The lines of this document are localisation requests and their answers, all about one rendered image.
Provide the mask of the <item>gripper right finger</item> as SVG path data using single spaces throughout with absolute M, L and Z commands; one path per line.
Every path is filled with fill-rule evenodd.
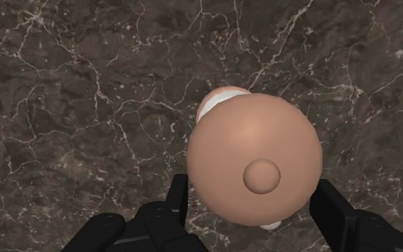
M 403 232 L 377 213 L 354 208 L 327 179 L 320 179 L 309 213 L 332 252 L 403 252 Z

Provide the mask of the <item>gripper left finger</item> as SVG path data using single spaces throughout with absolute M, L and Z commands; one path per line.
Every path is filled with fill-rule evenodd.
M 173 177 L 166 200 L 142 205 L 129 221 L 120 214 L 91 217 L 61 252 L 209 252 L 188 233 L 188 176 Z

